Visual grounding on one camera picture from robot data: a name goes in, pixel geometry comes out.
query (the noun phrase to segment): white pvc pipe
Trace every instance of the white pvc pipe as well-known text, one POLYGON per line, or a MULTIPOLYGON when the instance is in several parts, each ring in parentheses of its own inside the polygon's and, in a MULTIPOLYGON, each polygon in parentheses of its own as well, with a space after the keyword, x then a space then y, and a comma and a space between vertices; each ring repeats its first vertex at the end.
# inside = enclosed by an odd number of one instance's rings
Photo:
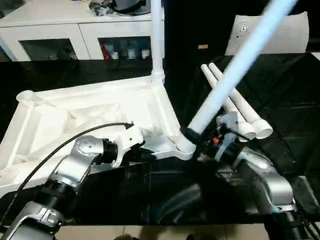
MULTIPOLYGON (((221 81, 224 78, 224 74, 214 63, 210 63, 209 68, 218 81, 221 81)), ((259 114, 251 107, 237 89, 234 88, 232 90, 230 98, 239 109, 240 113, 244 116, 245 120, 253 125, 257 139, 264 139, 272 134, 273 129, 270 124, 259 116, 259 114)))
POLYGON ((152 34, 151 34, 151 54, 152 54, 152 72, 151 75, 155 79, 163 79, 165 72, 162 63, 162 43, 161 36, 161 0, 151 0, 151 21, 152 21, 152 34))
MULTIPOLYGON (((259 53, 263 50, 284 16, 289 13, 296 1, 272 0, 268 4, 263 18, 226 68, 223 80, 219 81, 216 89, 209 93, 188 125, 190 129, 198 134, 202 134, 212 118, 225 103, 231 91, 237 86, 257 59, 259 53)), ((176 143, 176 147, 184 153, 190 153, 195 149, 195 145, 185 137, 182 137, 176 143)))
MULTIPOLYGON (((216 79, 216 77, 213 75, 213 73, 210 71, 210 69, 208 68, 208 66, 206 64, 201 65, 201 70, 204 73, 206 79, 208 80, 210 86, 214 90, 217 86, 218 80, 216 79)), ((236 105, 231 101, 230 97, 226 98, 226 101, 223 104, 223 108, 224 108, 224 111, 227 113, 236 112, 237 121, 238 121, 238 124, 237 124, 238 130, 237 131, 241 135, 247 137, 250 140, 252 140, 256 137, 255 128, 250 123, 246 122, 246 120, 244 119, 242 114, 237 109, 236 105)), ((239 140, 241 142, 247 142, 247 140, 244 139, 243 137, 239 137, 239 140)))

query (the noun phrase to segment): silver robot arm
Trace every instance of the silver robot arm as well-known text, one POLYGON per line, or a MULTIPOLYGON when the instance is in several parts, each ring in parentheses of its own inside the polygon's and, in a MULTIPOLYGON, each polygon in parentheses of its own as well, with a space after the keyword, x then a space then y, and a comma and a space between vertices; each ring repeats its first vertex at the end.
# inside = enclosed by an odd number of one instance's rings
POLYGON ((132 126, 113 142, 85 135, 76 139, 37 193, 28 202, 2 240, 52 240, 64 222, 64 215, 80 191, 92 165, 110 164, 118 168, 126 152, 144 143, 141 130, 132 126))
POLYGON ((302 219, 297 211, 293 189, 274 164, 263 154, 248 147, 240 148, 236 139, 237 118, 234 112, 217 117, 218 136, 203 147, 199 161, 228 164, 250 187, 253 201, 264 217, 271 240, 308 239, 301 236, 302 219))

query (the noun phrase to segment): black table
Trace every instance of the black table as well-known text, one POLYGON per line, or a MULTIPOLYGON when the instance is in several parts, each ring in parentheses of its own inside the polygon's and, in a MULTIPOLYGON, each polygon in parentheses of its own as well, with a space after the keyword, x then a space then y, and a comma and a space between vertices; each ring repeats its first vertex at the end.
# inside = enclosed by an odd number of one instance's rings
MULTIPOLYGON (((230 57, 216 57, 224 69, 230 57)), ((200 71, 202 58, 185 67, 167 64, 165 88, 181 125, 187 125, 211 90, 200 71)), ((273 127, 274 133, 248 145, 260 146, 293 185, 297 202, 308 217, 318 220, 320 200, 320 62, 311 54, 262 55, 243 78, 238 90, 273 127), (310 189, 301 187, 307 180, 310 189)), ((100 60, 0 63, 10 76, 1 98, 0 136, 24 90, 43 91, 146 76, 151 63, 100 60)), ((253 223, 262 216, 248 186, 226 166, 206 166, 177 158, 143 163, 127 169, 91 175, 70 212, 70 225, 195 225, 253 223)), ((38 187, 26 189, 9 214, 9 224, 38 187)), ((12 193, 0 199, 0 214, 12 193)))

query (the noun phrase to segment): pipe end cap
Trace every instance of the pipe end cap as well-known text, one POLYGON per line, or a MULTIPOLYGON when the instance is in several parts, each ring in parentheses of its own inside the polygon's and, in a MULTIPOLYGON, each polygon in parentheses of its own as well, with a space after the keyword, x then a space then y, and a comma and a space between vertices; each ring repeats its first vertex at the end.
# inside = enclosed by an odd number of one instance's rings
POLYGON ((265 139, 273 133, 273 128, 264 119, 258 119, 252 123, 254 130, 256 132, 257 139, 265 139))

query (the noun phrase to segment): floor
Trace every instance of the floor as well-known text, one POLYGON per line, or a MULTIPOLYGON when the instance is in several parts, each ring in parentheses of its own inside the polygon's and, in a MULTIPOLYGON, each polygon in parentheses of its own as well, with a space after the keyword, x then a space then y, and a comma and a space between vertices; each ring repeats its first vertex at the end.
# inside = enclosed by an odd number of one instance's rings
POLYGON ((66 226, 56 235, 58 240, 113 240, 130 234, 140 240, 185 240, 189 234, 210 234, 217 240, 268 240, 263 224, 206 226, 66 226))

